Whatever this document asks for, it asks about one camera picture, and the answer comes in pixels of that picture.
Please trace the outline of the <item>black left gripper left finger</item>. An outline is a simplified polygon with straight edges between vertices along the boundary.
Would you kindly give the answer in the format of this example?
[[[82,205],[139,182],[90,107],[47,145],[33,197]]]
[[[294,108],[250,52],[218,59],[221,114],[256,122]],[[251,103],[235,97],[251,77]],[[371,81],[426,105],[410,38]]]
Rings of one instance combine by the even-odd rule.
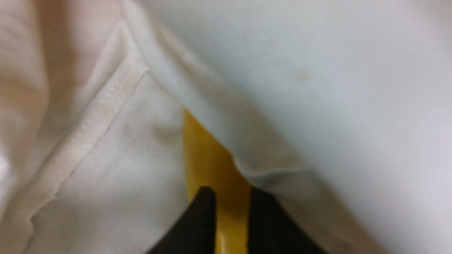
[[[179,220],[149,249],[149,254],[213,254],[216,244],[216,195],[202,186]]]

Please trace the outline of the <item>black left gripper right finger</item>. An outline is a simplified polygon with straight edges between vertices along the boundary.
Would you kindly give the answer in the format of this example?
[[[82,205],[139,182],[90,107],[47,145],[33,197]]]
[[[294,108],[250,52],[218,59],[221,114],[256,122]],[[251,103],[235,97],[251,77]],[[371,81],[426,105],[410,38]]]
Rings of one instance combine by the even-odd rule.
[[[326,253],[292,220],[273,195],[252,188],[248,216],[249,254]]]

